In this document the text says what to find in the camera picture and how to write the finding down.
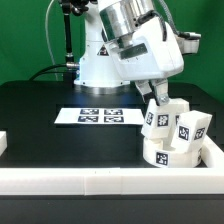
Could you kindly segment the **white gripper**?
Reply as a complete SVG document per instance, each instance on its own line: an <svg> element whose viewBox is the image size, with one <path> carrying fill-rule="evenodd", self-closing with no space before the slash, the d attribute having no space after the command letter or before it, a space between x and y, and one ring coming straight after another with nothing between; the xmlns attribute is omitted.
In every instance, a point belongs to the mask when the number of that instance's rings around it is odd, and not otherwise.
<svg viewBox="0 0 224 224"><path fill-rule="evenodd" d="M169 24L154 17L133 28L126 19L108 19L105 33L112 60L121 78L136 81L135 86L145 104L155 94L157 105L166 105L169 95L168 80L165 78L182 72L184 67L181 51ZM152 80L153 90L148 80Z"/></svg>

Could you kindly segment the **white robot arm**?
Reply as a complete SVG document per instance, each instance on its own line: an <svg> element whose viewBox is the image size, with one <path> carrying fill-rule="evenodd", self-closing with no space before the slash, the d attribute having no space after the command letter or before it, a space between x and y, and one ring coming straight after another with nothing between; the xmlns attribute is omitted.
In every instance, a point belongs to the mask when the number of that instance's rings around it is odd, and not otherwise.
<svg viewBox="0 0 224 224"><path fill-rule="evenodd" d="M85 53L75 82L97 93L134 82L144 101L167 104L167 79L201 35L177 30L164 0L86 0L76 9L85 13Z"/></svg>

